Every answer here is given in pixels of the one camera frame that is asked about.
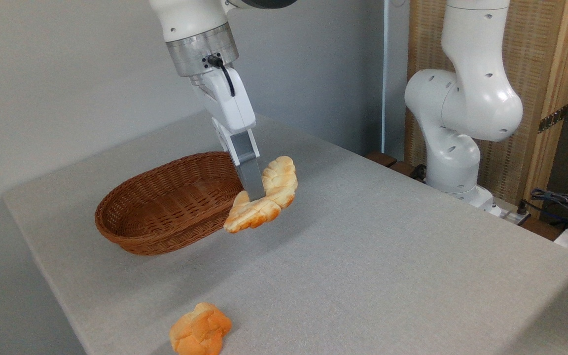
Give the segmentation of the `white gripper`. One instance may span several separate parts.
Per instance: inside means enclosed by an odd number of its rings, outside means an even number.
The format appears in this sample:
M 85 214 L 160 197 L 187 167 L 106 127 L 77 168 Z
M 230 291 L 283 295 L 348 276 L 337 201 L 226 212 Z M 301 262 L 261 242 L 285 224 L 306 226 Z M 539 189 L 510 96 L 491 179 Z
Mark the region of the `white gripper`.
M 249 200 L 255 201 L 266 195 L 257 161 L 260 153 L 251 130 L 255 114 L 238 72 L 233 67 L 224 68 L 227 76 L 219 68 L 210 68 L 189 79 L 196 97 L 214 117 L 221 146 L 230 155 Z

